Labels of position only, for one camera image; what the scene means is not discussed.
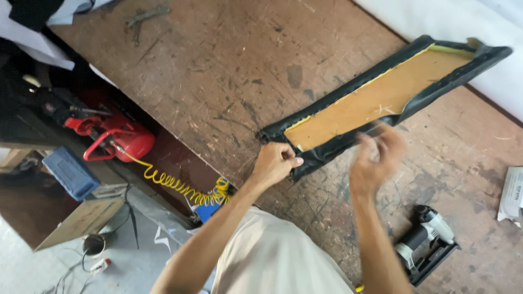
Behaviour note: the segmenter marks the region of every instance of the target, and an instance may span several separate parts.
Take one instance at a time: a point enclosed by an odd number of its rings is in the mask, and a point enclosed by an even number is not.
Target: yellow coiled air hose
[[[152,164],[138,160],[138,159],[134,158],[133,156],[130,156],[129,154],[127,154],[127,152],[123,152],[123,154],[127,155],[127,157],[129,157],[136,163],[147,166],[147,169],[143,173],[144,178],[152,179],[152,181],[155,184],[160,184],[165,187],[175,189],[177,192],[181,193],[186,198],[187,198],[187,195],[192,193],[192,196],[189,198],[189,200],[194,199],[194,202],[196,204],[205,205],[205,206],[209,206],[209,204],[210,204],[210,205],[214,206],[214,204],[217,203],[218,205],[222,205],[222,204],[227,203],[227,201],[229,201],[229,199],[231,198],[231,196],[229,194],[227,194],[227,192],[226,192],[227,189],[229,188],[230,183],[224,177],[218,178],[218,180],[216,181],[216,186],[213,188],[212,193],[207,195],[207,194],[197,192],[196,190],[192,189],[189,185],[182,183],[179,179],[176,180],[175,177],[167,175],[166,173],[162,173],[160,175],[160,178],[158,178],[158,179],[155,178],[155,176],[158,174],[157,169],[155,171],[153,171],[152,174],[147,175],[147,173],[153,169]]]

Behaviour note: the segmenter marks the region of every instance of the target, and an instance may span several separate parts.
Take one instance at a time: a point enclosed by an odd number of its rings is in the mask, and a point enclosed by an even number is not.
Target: blue container
[[[76,201],[82,201],[100,181],[74,153],[62,146],[42,160],[42,163]]]

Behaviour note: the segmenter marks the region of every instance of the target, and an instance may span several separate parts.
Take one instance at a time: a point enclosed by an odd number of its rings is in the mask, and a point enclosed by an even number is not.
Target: black wire
[[[85,266],[84,266],[84,260],[85,260],[85,255],[87,255],[87,251],[89,251],[89,250],[86,250],[86,251],[84,252],[84,256],[82,256],[82,269],[84,270],[84,272],[86,272],[86,273],[90,273],[91,271],[90,271],[90,270],[86,270],[86,269],[85,269]]]
[[[77,262],[76,264],[72,265],[66,272],[65,274],[58,280],[58,282],[56,283],[56,287],[54,287],[54,294],[58,294],[58,287],[60,286],[60,282],[63,280],[64,281],[64,285],[62,287],[62,293],[64,293],[65,291],[65,278],[73,271],[73,269],[75,267],[77,267],[78,265],[80,265],[80,262]]]
[[[93,276],[90,276],[90,277],[87,278],[87,280],[85,280],[85,283],[84,283],[82,289],[80,290],[80,293],[78,293],[78,294],[82,294],[82,293],[84,292],[84,290],[87,288],[87,286],[89,286],[89,284],[88,284],[87,282],[89,282],[89,280],[90,280],[92,277],[93,277]]]
[[[137,230],[137,225],[136,225],[136,216],[134,215],[134,210],[132,209],[131,207],[131,204],[129,203],[129,201],[127,201],[127,193],[129,192],[129,190],[133,187],[131,185],[131,183],[127,180],[126,177],[124,177],[122,175],[122,173],[114,166],[114,162],[112,161],[107,161],[107,165],[109,166],[109,168],[114,172],[116,173],[118,176],[120,176],[124,181],[127,182],[127,188],[126,188],[126,192],[124,193],[123,195],[123,198],[124,198],[124,203],[127,205],[127,207],[129,208],[129,216],[131,217],[131,221],[132,221],[132,227],[133,227],[133,230],[134,230],[134,239],[136,240],[136,248],[137,250],[140,249],[140,246],[138,244],[138,230]]]

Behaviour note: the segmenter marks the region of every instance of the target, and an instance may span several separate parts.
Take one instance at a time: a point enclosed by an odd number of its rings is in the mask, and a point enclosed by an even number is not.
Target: wooden workbench
[[[160,0],[126,0],[110,14],[53,30],[174,136],[236,186],[253,168],[256,132],[323,97],[405,45],[349,1],[171,1],[145,22],[141,45],[124,21]],[[507,166],[523,163],[523,131],[464,87],[397,127],[409,152],[378,194],[392,239],[416,203],[436,208],[463,247],[419,293],[521,291],[521,231],[497,222]],[[292,221],[361,279],[347,184],[353,150],[258,201]]]

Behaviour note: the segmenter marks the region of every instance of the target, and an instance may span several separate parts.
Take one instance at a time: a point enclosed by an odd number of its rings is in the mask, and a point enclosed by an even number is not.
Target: black leather
[[[291,171],[291,179],[293,181],[297,181],[302,176],[317,170],[318,168],[333,160],[336,156],[343,153],[346,149],[353,146],[356,142],[356,133],[368,133],[372,128],[372,124],[368,123],[357,129],[337,135],[326,143],[305,152],[301,152],[298,148],[296,148],[296,146],[292,145],[292,143],[285,137],[283,132],[285,132],[288,127],[292,126],[299,120],[325,109],[327,106],[338,101],[338,99],[345,97],[347,94],[358,89],[366,82],[373,80],[390,68],[393,68],[396,65],[408,60],[416,53],[424,50],[434,43],[440,46],[474,52],[475,57],[466,65],[457,68],[441,80],[434,82],[416,94],[407,103],[405,110],[401,114],[388,115],[380,118],[380,120],[390,124],[391,126],[396,126],[398,123],[404,121],[411,115],[434,102],[439,96],[458,86],[466,84],[468,81],[475,78],[480,73],[486,71],[512,53],[512,49],[509,47],[489,47],[482,45],[480,49],[476,50],[474,48],[468,47],[464,43],[436,41],[427,35],[423,35],[389,58],[381,61],[345,85],[327,94],[325,97],[316,101],[309,107],[306,107],[305,109],[302,109],[278,122],[264,127],[259,132],[261,140],[264,143],[271,141],[289,143],[296,152],[297,156],[304,159],[302,166],[294,168]]]

